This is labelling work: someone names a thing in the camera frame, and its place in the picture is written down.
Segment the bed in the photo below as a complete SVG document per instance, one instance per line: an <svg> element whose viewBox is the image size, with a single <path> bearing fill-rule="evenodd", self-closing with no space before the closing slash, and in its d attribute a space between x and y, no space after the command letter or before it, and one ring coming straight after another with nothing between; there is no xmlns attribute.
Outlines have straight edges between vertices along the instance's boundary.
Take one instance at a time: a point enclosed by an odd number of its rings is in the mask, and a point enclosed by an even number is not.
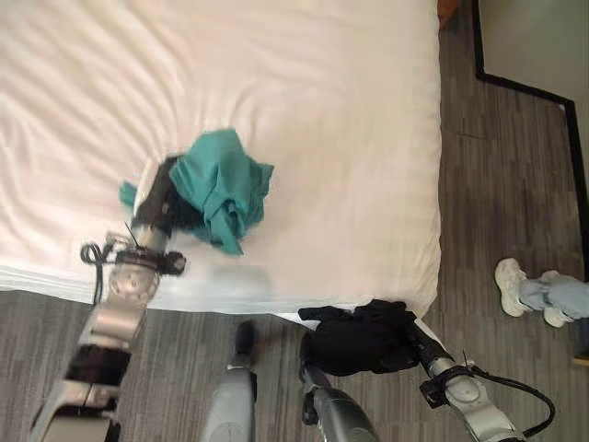
<svg viewBox="0 0 589 442"><path fill-rule="evenodd" d="M293 313L405 300L440 263L433 0L14 2L4 7L0 288L90 302L84 242L124 233L147 158L236 128L275 166L232 257L188 258L152 308Z"/></svg>

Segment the wooden furniture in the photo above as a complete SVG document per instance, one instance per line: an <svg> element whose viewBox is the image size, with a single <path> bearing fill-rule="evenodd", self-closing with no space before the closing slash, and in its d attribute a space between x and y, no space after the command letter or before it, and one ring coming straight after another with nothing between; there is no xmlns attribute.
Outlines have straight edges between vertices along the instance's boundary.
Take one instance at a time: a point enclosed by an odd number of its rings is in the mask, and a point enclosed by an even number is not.
<svg viewBox="0 0 589 442"><path fill-rule="evenodd" d="M580 366L589 366L589 350L582 355L575 356L572 361Z"/></svg>
<svg viewBox="0 0 589 442"><path fill-rule="evenodd" d="M438 17L440 18L440 29L443 29L448 20L458 9L459 0L438 0Z"/></svg>

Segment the white sneaker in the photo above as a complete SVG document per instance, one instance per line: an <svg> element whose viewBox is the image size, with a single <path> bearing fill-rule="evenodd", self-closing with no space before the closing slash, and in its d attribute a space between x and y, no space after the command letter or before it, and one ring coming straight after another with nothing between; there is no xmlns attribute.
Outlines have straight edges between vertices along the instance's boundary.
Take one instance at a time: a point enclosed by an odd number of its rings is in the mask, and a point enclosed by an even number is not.
<svg viewBox="0 0 589 442"><path fill-rule="evenodd" d="M567 322L573 322L572 318L569 318L567 315L562 313L562 311L558 308L554 307L545 307L544 308L544 320L551 325L552 327L556 327L559 329Z"/></svg>
<svg viewBox="0 0 589 442"><path fill-rule="evenodd" d="M510 316L520 317L532 309L519 300L519 285L527 279L514 258L507 258L495 268L495 282L501 290L501 307Z"/></svg>
<svg viewBox="0 0 589 442"><path fill-rule="evenodd" d="M557 276L560 276L560 273L558 273L556 270L548 270L544 272L542 276L540 276L540 280L543 283L551 283Z"/></svg>

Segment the black cloth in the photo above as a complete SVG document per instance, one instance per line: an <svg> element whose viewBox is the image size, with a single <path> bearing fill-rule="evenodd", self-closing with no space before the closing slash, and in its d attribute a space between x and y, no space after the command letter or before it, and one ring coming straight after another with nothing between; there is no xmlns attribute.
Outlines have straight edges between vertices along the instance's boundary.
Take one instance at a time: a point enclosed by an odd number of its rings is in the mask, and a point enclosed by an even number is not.
<svg viewBox="0 0 589 442"><path fill-rule="evenodd" d="M415 315L404 302L373 300L353 313L334 307L301 308L301 320L320 320L303 337L302 363L335 376L392 373L419 363L408 331Z"/></svg>

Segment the silver robot leg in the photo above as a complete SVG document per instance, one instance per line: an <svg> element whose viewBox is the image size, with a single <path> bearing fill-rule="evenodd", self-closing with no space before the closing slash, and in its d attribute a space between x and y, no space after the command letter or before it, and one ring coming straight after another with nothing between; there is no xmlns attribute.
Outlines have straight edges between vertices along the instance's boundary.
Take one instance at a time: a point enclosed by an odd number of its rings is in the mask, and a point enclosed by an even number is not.
<svg viewBox="0 0 589 442"><path fill-rule="evenodd" d="M378 436L364 410L349 395L331 387L316 366L304 364L303 422L318 425L326 442L378 442Z"/></svg>
<svg viewBox="0 0 589 442"><path fill-rule="evenodd" d="M256 375L249 371L254 344L251 322L237 328L236 353L213 395L201 442L253 442Z"/></svg>

